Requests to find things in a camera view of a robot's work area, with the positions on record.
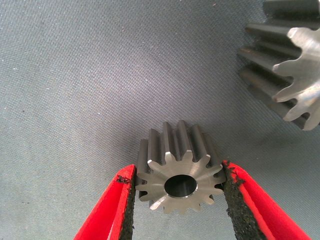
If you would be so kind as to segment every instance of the textured fabric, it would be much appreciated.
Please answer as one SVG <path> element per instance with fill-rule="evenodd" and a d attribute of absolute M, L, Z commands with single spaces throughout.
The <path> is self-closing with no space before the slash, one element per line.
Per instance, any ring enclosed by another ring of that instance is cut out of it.
<path fill-rule="evenodd" d="M 261 0 L 2 0 L 0 239 L 72 239 L 148 129 L 200 124 L 320 239 L 320 128 L 303 132 L 238 76 Z M 235 239 L 224 196 L 185 216 L 136 200 L 134 240 Z"/>

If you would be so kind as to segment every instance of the small metal gear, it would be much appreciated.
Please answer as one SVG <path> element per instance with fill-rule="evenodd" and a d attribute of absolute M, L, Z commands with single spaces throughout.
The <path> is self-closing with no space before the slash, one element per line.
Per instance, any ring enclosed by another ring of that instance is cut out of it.
<path fill-rule="evenodd" d="M 136 189 L 139 199 L 149 201 L 155 210 L 163 207 L 166 214 L 178 210 L 201 210 L 201 203 L 213 204 L 213 195 L 223 193 L 226 177 L 209 135 L 198 125 L 190 128 L 179 121 L 177 129 L 163 124 L 163 133 L 149 131 L 149 139 L 140 142 Z"/>
<path fill-rule="evenodd" d="M 246 27 L 259 38 L 239 50 L 252 62 L 240 76 L 285 121 L 312 130 L 320 123 L 320 1 L 265 0 L 263 10 L 267 21 Z"/>

